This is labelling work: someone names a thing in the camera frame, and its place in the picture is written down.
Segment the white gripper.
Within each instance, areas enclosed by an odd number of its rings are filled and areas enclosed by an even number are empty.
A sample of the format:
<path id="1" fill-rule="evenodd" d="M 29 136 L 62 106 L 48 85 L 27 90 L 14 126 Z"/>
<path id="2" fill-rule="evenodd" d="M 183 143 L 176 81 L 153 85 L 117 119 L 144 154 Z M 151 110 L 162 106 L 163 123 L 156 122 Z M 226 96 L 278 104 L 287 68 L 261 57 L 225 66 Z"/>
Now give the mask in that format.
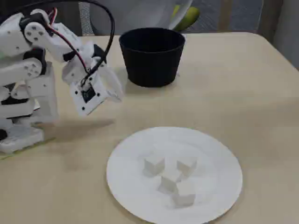
<path id="1" fill-rule="evenodd" d="M 105 90 L 101 77 L 106 82 L 106 99 L 119 103 L 123 98 L 122 84 L 115 72 L 107 67 L 100 67 L 92 75 L 88 73 L 104 56 L 104 51 L 94 42 L 87 42 L 77 48 L 77 53 L 67 62 L 62 70 L 62 80 L 68 84 L 70 93 L 88 93 Z"/>

